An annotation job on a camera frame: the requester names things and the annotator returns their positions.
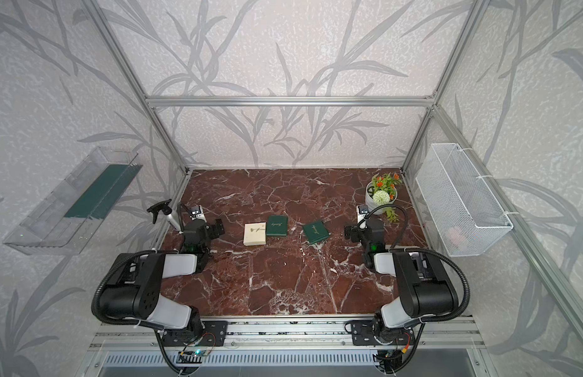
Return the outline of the cream lotus box lid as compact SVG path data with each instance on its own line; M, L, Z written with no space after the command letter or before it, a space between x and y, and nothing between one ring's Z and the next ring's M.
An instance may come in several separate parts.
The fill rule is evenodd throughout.
M266 223L248 223L244 226L244 246L262 246L266 244Z

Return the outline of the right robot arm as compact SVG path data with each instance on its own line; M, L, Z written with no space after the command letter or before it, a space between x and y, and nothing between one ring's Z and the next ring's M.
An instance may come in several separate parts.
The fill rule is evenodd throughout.
M379 219L364 218L344 228L344 237L364 248L368 269L396 279L398 297L376 311L376 331L409 329L464 313L470 303L470 285L453 260L431 249L387 247L384 236Z

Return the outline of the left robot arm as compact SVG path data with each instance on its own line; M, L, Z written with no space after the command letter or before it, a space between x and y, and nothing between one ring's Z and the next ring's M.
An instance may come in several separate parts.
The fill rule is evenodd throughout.
M181 251L139 251L120 254L97 287L93 315L108 325L138 325L154 330L203 334L199 311L161 294L162 281L203 272L210 259L211 241L225 234L220 218L209 224L201 218L183 230Z

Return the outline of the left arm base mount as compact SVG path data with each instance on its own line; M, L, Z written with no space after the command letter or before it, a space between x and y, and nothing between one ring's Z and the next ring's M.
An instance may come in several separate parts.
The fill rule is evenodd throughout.
M191 328L166 330L160 339L165 347L223 347L227 329L226 320L207 320Z

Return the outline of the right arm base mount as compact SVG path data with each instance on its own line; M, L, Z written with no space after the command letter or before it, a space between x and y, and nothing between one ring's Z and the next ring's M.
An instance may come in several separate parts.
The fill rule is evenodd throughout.
M352 337L354 346L394 346L405 347L413 344L412 330L387 328L380 321L350 320L344 330Z

